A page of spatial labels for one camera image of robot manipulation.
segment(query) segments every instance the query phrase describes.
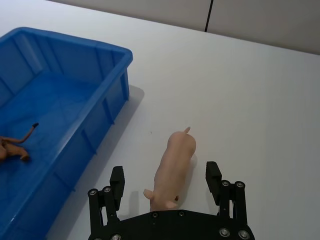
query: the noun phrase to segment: wall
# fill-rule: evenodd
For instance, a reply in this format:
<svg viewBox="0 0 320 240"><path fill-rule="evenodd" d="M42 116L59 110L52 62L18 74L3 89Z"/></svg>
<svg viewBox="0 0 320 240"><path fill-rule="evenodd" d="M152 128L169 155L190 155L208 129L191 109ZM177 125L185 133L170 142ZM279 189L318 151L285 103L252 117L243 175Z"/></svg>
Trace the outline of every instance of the wall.
<svg viewBox="0 0 320 240"><path fill-rule="evenodd" d="M154 22L204 31L211 0L53 0Z"/></svg>
<svg viewBox="0 0 320 240"><path fill-rule="evenodd" d="M208 32L320 54L320 1L214 0Z"/></svg>

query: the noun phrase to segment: white table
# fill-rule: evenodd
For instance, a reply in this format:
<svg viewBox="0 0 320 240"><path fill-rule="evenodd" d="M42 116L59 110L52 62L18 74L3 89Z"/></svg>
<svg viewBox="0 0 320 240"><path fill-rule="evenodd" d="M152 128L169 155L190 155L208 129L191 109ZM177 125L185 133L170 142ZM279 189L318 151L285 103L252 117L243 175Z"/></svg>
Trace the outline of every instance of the white table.
<svg viewBox="0 0 320 240"><path fill-rule="evenodd" d="M131 99L48 233L88 239L87 191L121 165L118 215L149 211L144 188L169 135L191 126L193 176L180 208L216 214L206 161L246 183L248 224L257 240L318 239L320 56L44 0L0 2L0 35L26 26L131 49Z"/></svg>

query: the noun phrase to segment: bin floor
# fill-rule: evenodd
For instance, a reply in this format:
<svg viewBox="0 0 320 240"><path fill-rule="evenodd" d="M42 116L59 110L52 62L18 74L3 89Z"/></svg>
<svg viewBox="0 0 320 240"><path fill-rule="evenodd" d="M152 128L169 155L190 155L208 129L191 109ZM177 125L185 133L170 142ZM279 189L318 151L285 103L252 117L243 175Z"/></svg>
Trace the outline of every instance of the bin floor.
<svg viewBox="0 0 320 240"><path fill-rule="evenodd" d="M97 88L97 84L43 73L0 108L0 136L20 139L32 124L39 123L31 137L21 144L29 152L30 162L11 157L0 164L0 218L20 190L31 189L37 175L49 168L64 137L68 137L67 130L73 128Z"/></svg>

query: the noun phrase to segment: table surface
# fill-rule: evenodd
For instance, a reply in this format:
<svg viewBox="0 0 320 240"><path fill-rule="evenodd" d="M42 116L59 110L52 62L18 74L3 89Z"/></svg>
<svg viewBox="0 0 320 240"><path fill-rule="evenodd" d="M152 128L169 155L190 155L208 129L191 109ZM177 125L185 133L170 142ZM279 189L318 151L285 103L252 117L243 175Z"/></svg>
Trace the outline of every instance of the table surface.
<svg viewBox="0 0 320 240"><path fill-rule="evenodd" d="M206 161L246 183L256 239L317 239L320 208L320 56L45 0L0 2L0 35L21 26L132 50L130 101L48 233L88 239L87 191L123 166L121 220L149 211L167 140L191 126L195 157L181 209L216 214Z"/></svg>

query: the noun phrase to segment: blue plastic bin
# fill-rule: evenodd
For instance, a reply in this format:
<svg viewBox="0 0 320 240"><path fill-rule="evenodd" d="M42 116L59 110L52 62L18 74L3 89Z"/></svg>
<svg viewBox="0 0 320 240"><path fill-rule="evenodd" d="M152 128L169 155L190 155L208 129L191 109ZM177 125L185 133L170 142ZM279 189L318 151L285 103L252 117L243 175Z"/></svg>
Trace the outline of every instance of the blue plastic bin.
<svg viewBox="0 0 320 240"><path fill-rule="evenodd" d="M0 38L0 136L31 160L0 163L0 239L42 240L129 98L128 49L32 28Z"/></svg>

